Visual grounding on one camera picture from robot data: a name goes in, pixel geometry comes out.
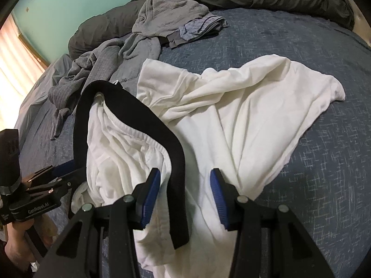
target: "black strap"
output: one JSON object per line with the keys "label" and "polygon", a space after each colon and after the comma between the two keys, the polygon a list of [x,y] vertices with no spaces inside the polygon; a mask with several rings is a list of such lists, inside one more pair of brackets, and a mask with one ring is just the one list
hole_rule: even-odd
{"label": "black strap", "polygon": [[88,152],[88,121],[90,107],[96,93],[102,93],[112,113],[133,129],[149,135],[168,152],[171,175],[167,186],[170,216],[170,235],[174,248],[189,241],[185,206],[185,159],[182,146],[171,130],[142,102],[124,90],[120,84],[97,80],[90,83],[82,93],[76,109],[74,127],[74,159],[76,168],[86,167]]}

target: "screw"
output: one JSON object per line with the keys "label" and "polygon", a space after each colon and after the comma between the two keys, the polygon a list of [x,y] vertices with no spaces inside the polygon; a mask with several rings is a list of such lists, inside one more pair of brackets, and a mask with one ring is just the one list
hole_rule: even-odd
{"label": "screw", "polygon": [[245,196],[245,195],[239,195],[239,196],[237,197],[237,201],[238,201],[239,203],[245,204],[245,203],[247,203],[247,202],[249,201],[249,199],[248,199],[248,197]]}
{"label": "screw", "polygon": [[287,213],[289,211],[289,207],[286,205],[279,205],[278,210],[280,210],[282,213]]}
{"label": "screw", "polygon": [[131,194],[125,195],[123,198],[125,203],[130,203],[134,200],[134,197]]}
{"label": "screw", "polygon": [[93,208],[93,205],[90,204],[90,203],[86,203],[86,204],[82,205],[82,207],[81,207],[81,209],[82,209],[84,212],[88,212],[88,211],[90,211],[92,208]]}

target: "teal wall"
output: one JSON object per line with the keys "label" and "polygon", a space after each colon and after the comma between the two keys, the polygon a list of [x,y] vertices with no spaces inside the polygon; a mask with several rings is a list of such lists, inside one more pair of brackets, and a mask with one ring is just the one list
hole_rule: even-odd
{"label": "teal wall", "polygon": [[52,62],[67,53],[68,40],[82,22],[129,1],[20,0],[12,14],[30,44]]}

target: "white garment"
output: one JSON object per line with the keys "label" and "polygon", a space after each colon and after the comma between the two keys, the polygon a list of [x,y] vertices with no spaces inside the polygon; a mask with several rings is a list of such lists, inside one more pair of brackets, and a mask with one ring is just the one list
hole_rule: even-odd
{"label": "white garment", "polygon": [[220,168],[240,194],[255,199],[289,161],[300,136],[345,93],[333,76],[266,55],[238,69],[209,68],[202,75],[146,60],[137,98],[184,149],[190,242],[176,251],[172,247],[166,203],[171,165],[164,147],[120,122],[102,96],[90,110],[89,194],[98,206],[113,203],[142,183],[152,167],[159,168],[154,214],[144,231],[135,232],[138,261],[156,278],[225,278],[236,233],[220,224],[210,171]]}

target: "black cloth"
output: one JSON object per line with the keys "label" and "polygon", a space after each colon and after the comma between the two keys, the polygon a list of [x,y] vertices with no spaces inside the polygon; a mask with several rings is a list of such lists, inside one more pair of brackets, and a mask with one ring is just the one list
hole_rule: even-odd
{"label": "black cloth", "polygon": [[[112,38],[131,32],[142,5],[146,0],[132,0],[104,14],[83,22],[68,43],[68,51],[74,60],[87,51]],[[354,13],[348,0],[196,0],[210,11],[232,8],[261,8],[303,13],[329,19],[352,30]]]}
{"label": "black cloth", "polygon": [[171,130],[142,102],[120,84],[97,80],[90,83],[81,94],[76,108],[74,126],[74,160],[76,168],[86,167],[88,153],[88,121],[96,93],[102,93],[107,107],[126,125],[149,135],[168,152],[171,174],[166,195],[169,208],[170,236],[175,249],[189,241],[185,203],[186,162],[183,148]]}
{"label": "black cloth", "polygon": [[21,272],[6,256],[5,244],[6,242],[0,240],[0,278],[31,278],[33,276],[31,266],[27,272]]}

